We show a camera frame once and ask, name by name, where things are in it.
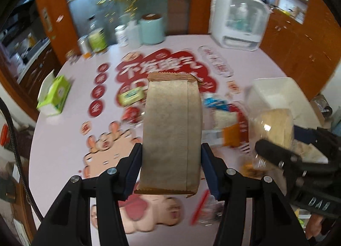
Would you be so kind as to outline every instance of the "tissue box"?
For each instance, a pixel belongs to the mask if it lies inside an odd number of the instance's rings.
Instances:
[[[57,115],[63,111],[65,100],[68,96],[71,84],[64,76],[55,78],[49,86],[45,95],[39,95],[38,100],[43,96],[43,100],[39,100],[37,109],[47,116]]]

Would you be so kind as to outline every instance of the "brown paper package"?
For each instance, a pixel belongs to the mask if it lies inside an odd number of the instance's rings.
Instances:
[[[200,181],[202,131],[198,83],[183,78],[157,79],[148,87],[142,167],[135,192],[195,194]]]

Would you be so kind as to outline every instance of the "table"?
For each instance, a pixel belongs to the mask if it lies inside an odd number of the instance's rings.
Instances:
[[[113,45],[105,54],[88,60],[80,58],[73,65],[65,63],[59,75],[65,75],[73,84],[64,110],[58,116],[39,115],[31,148],[29,183],[43,215],[71,176],[95,176],[115,165],[119,160],[117,156],[126,156],[134,143],[141,141],[142,127],[129,130],[127,125],[119,126],[123,108],[117,102],[117,94],[136,86],[146,87],[148,72],[166,69],[194,74],[204,82],[202,91],[216,92],[221,97],[229,92],[227,82],[234,80],[241,92],[232,95],[233,101],[244,99],[245,91],[253,79],[285,77],[262,50],[223,49],[209,35],[169,36],[161,44],[144,45],[136,52],[130,51],[128,47]],[[89,122],[86,127],[83,125],[85,122]],[[111,145],[107,135],[109,132],[119,139],[105,152]],[[101,152],[102,155],[89,159],[87,154],[96,147],[102,147],[106,157],[110,158],[104,157]],[[238,157],[243,154],[238,149],[224,147],[220,152],[228,167],[239,168]],[[148,227],[128,221],[131,223],[130,232],[135,230],[133,234],[127,235],[129,244],[212,245],[217,224],[190,226],[205,190],[207,183],[202,180],[195,196],[186,198],[180,195],[170,200],[168,204],[176,206],[173,213],[175,221],[167,218],[168,215],[159,215],[163,218],[158,218],[156,223],[161,224],[153,223]],[[148,197],[142,197],[142,200],[151,203]],[[159,208],[167,209],[164,198],[156,200],[160,203]],[[144,228],[154,230],[141,232],[145,231]],[[98,231],[93,225],[91,235],[93,245],[99,245]]]

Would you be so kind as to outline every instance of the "brown cabinet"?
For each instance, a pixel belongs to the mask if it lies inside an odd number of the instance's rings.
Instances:
[[[260,48],[311,100],[341,57],[341,28],[322,0],[309,0],[303,25],[273,10]]]
[[[45,77],[54,70],[57,75],[61,65],[55,55],[51,45],[48,45],[38,58],[31,64],[20,81],[20,86],[28,93],[29,97],[37,101],[40,86]]]

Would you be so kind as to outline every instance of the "bottle with green label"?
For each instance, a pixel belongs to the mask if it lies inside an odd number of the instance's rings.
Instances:
[[[97,53],[100,52],[108,47],[105,35],[104,35],[104,29],[101,27],[98,27],[97,21],[95,20],[95,16],[89,18],[90,23],[90,33],[88,35],[89,43],[91,45],[92,50]]]

